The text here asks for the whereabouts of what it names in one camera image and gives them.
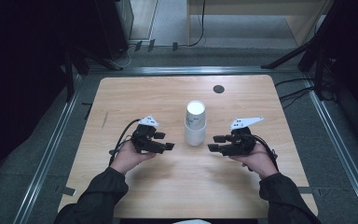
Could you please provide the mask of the black computer tower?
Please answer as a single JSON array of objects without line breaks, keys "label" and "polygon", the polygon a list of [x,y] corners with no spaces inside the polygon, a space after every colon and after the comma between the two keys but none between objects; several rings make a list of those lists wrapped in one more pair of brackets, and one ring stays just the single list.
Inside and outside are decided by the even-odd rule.
[{"label": "black computer tower", "polygon": [[134,15],[131,0],[95,0],[109,56],[114,58],[129,48]]}]

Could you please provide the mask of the floral white paper cup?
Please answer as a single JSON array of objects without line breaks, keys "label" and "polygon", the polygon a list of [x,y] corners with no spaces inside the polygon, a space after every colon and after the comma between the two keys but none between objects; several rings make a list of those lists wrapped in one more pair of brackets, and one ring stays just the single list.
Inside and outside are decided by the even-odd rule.
[{"label": "floral white paper cup", "polygon": [[201,101],[191,101],[186,106],[186,126],[190,130],[200,130],[205,126],[205,105]]}]

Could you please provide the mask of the light wooden desk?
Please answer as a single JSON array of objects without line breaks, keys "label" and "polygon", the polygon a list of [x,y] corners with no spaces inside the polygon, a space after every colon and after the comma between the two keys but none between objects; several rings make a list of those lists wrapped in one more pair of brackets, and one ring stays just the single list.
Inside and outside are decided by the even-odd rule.
[{"label": "light wooden desk", "polygon": [[187,38],[191,15],[284,16],[300,46],[310,39],[313,28],[333,3],[334,0],[186,0]]}]

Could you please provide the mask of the person's left hand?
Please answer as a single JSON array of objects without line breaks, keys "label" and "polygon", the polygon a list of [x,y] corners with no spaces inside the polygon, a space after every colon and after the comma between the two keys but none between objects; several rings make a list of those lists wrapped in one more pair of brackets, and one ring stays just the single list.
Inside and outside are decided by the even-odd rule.
[{"label": "person's left hand", "polygon": [[125,175],[128,171],[139,165],[143,161],[147,161],[156,157],[155,153],[138,153],[131,141],[125,142],[119,152],[110,164],[110,168]]}]

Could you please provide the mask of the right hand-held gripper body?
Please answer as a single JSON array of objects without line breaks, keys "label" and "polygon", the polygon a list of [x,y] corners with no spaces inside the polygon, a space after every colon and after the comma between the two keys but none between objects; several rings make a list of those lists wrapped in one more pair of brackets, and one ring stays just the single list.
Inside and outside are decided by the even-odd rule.
[{"label": "right hand-held gripper body", "polygon": [[256,137],[251,133],[249,126],[262,121],[263,117],[235,118],[230,124],[231,135],[228,156],[248,155],[256,144]]}]

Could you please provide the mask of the black tripod stand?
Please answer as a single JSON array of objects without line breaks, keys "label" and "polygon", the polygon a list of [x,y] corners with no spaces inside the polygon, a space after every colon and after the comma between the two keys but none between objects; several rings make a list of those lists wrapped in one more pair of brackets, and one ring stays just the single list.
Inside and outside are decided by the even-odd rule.
[{"label": "black tripod stand", "polygon": [[283,63],[303,53],[297,68],[300,72],[308,72],[316,64],[314,76],[314,92],[323,101],[324,68],[327,66],[327,57],[337,48],[339,22],[344,15],[344,9],[350,0],[334,0],[331,8],[322,22],[319,30],[308,42],[283,55],[281,58],[261,66],[262,69],[275,69]]}]

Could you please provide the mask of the plain white cup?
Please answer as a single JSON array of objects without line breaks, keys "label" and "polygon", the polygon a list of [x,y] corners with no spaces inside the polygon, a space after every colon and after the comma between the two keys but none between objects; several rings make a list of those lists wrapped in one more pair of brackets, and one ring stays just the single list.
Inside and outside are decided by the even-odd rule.
[{"label": "plain white cup", "polygon": [[199,130],[192,130],[187,125],[185,126],[185,140],[192,147],[200,146],[205,140],[205,135],[206,127],[202,127]]}]

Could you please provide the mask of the metal floor rail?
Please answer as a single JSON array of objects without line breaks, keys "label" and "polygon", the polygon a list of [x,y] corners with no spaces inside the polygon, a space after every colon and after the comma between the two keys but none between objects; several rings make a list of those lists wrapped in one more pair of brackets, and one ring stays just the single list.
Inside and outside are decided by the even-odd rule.
[{"label": "metal floor rail", "polygon": [[42,186],[47,178],[49,168],[53,162],[58,146],[62,140],[62,135],[67,126],[69,118],[71,117],[76,105],[79,91],[83,85],[84,77],[76,75],[75,78],[75,93],[73,97],[64,105],[60,114],[59,120],[54,128],[54,131],[49,138],[48,145],[44,150],[44,154],[39,162],[34,173],[32,181],[30,182],[24,197],[21,201],[20,208],[14,218],[12,224],[27,224],[29,216],[32,213],[36,199],[42,189]]},{"label": "metal floor rail", "polygon": [[342,167],[351,182],[352,188],[358,198],[358,166],[355,164],[347,145],[344,143],[344,137],[339,132],[333,117],[329,113],[325,102],[321,101],[315,93],[310,95],[314,107],[324,124],[329,138],[334,146],[335,152],[342,164]]}]

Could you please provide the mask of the person's right hand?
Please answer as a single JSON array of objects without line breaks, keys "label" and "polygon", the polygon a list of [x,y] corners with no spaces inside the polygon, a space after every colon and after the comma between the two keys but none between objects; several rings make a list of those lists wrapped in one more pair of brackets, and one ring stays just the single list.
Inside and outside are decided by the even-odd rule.
[{"label": "person's right hand", "polygon": [[229,156],[231,160],[238,161],[243,167],[248,167],[257,173],[261,179],[278,173],[278,169],[269,158],[267,150],[260,144],[256,144],[254,150],[246,156]]}]

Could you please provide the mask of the black metal stand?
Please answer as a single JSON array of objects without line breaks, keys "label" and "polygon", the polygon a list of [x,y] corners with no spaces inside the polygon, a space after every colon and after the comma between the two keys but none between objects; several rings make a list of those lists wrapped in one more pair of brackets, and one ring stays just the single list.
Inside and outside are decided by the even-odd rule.
[{"label": "black metal stand", "polygon": [[66,48],[64,54],[64,73],[66,76],[66,89],[67,97],[66,101],[69,102],[75,96],[75,80],[73,68],[76,69],[80,74],[86,75],[90,68],[86,62],[87,59],[92,59],[97,64],[113,71],[120,71],[122,67],[119,65],[114,65],[97,55],[82,49],[77,46],[69,46]]}]

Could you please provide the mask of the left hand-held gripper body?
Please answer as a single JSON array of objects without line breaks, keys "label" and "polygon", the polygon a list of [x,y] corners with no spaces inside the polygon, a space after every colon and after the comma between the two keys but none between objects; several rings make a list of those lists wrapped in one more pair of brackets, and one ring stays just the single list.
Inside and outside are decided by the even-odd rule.
[{"label": "left hand-held gripper body", "polygon": [[132,133],[131,141],[138,153],[143,151],[157,153],[158,143],[154,138],[157,133],[158,123],[152,116],[147,116],[138,121],[138,126]]}]

